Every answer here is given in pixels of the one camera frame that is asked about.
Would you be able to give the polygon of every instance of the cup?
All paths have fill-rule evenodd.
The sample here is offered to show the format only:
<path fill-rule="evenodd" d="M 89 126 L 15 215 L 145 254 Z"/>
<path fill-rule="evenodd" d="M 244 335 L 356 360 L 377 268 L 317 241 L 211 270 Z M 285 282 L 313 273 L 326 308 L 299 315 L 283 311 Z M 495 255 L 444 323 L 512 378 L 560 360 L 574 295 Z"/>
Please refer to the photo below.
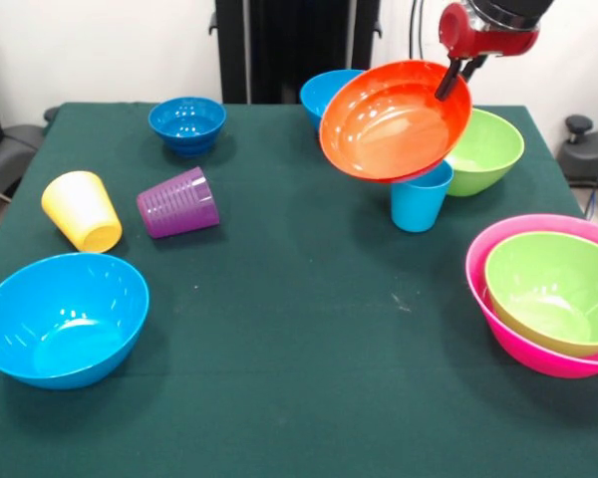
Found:
<path fill-rule="evenodd" d="M 105 252 L 122 237 L 104 183 L 90 171 L 56 177 L 42 193 L 42 209 L 79 251 Z"/>
<path fill-rule="evenodd" d="M 391 186 L 392 220 L 407 232 L 424 232 L 435 225 L 454 173 L 443 161 L 416 179 Z"/>
<path fill-rule="evenodd" d="M 219 213 L 200 167 L 138 195 L 138 209 L 153 239 L 219 224 Z"/>

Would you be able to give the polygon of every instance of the plastic bowl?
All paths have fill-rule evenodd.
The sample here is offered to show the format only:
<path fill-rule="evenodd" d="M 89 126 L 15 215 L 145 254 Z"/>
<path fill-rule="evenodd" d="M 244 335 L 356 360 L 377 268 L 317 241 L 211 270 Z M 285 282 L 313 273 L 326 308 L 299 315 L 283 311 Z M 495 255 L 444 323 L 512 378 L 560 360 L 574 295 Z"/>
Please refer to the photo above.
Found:
<path fill-rule="evenodd" d="M 333 70 L 317 75 L 304 84 L 299 98 L 306 109 L 308 120 L 317 131 L 326 107 L 337 92 L 363 72 L 363 70 Z"/>
<path fill-rule="evenodd" d="M 0 371 L 42 388 L 95 383 L 129 354 L 148 310 L 146 281 L 122 259 L 35 262 L 0 284 Z"/>
<path fill-rule="evenodd" d="M 554 214 L 529 214 L 492 224 L 472 241 L 465 259 L 465 274 L 471 293 L 482 309 L 496 340 L 525 366 L 560 378 L 583 378 L 598 373 L 598 354 L 576 358 L 535 344 L 502 322 L 489 301 L 484 267 L 489 252 L 500 241 L 514 234 L 530 231 L 554 231 L 573 234 L 598 244 L 598 225 L 582 219 Z"/>
<path fill-rule="evenodd" d="M 525 141 L 516 127 L 497 115 L 474 109 L 465 133 L 448 154 L 454 169 L 450 196 L 472 196 L 488 189 L 518 162 Z"/>
<path fill-rule="evenodd" d="M 208 98 L 175 98 L 154 107 L 150 127 L 183 157 L 209 151 L 226 122 L 226 109 Z"/>
<path fill-rule="evenodd" d="M 407 61 L 369 70 L 330 102 L 319 131 L 332 164 L 359 179 L 395 182 L 438 165 L 456 145 L 471 113 L 459 77 L 449 98 L 435 91 L 446 67 Z"/>
<path fill-rule="evenodd" d="M 498 317 L 553 351 L 598 354 L 598 245 L 559 232 L 526 232 L 494 247 L 485 282 Z"/>

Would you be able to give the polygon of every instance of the green tablecloth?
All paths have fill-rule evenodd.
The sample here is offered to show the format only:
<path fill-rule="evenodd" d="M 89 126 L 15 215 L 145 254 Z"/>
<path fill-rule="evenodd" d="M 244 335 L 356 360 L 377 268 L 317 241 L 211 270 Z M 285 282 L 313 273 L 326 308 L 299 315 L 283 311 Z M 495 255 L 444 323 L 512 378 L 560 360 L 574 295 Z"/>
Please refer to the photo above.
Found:
<path fill-rule="evenodd" d="M 387 186 L 324 159 L 301 107 L 228 107 L 199 160 L 162 147 L 149 109 L 63 107 L 0 228 L 0 281 L 72 251 L 40 195 L 90 169 L 125 227 L 111 253 L 151 291 L 105 381 L 49 392 L 0 374 L 0 477 L 598 476 L 598 376 L 509 358 L 463 274 L 488 224 L 580 214 L 525 108 L 490 109 L 521 130 L 521 162 L 421 235 L 393 226 Z M 152 241 L 137 193 L 196 164 L 220 227 Z"/>

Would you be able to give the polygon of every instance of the large blue bowl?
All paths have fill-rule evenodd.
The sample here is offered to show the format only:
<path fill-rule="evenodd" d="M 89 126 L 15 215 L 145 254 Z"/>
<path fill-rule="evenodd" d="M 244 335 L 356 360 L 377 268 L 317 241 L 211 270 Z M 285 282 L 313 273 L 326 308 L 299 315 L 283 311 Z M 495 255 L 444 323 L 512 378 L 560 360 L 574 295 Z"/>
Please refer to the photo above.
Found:
<path fill-rule="evenodd" d="M 122 259 L 35 262 L 0 284 L 0 371 L 42 388 L 95 383 L 129 354 L 148 310 L 146 281 Z"/>
<path fill-rule="evenodd" d="M 304 84 L 299 97 L 308 114 L 308 120 L 317 131 L 330 100 L 335 98 L 339 90 L 345 87 L 350 80 L 362 73 L 363 70 L 333 70 L 317 75 Z"/>

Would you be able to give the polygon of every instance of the lime green bowl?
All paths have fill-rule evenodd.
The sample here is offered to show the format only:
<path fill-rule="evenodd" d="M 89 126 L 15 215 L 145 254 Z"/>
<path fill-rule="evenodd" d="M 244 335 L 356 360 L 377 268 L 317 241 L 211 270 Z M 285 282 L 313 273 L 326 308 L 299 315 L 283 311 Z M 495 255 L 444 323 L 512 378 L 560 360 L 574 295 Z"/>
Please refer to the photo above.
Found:
<path fill-rule="evenodd" d="M 485 262 L 498 317 L 511 329 L 572 357 L 598 353 L 598 245 L 558 232 L 511 236 Z"/>
<path fill-rule="evenodd" d="M 454 170 L 450 196 L 472 196 L 504 176 L 525 150 L 522 135 L 506 119 L 474 109 L 447 162 Z"/>

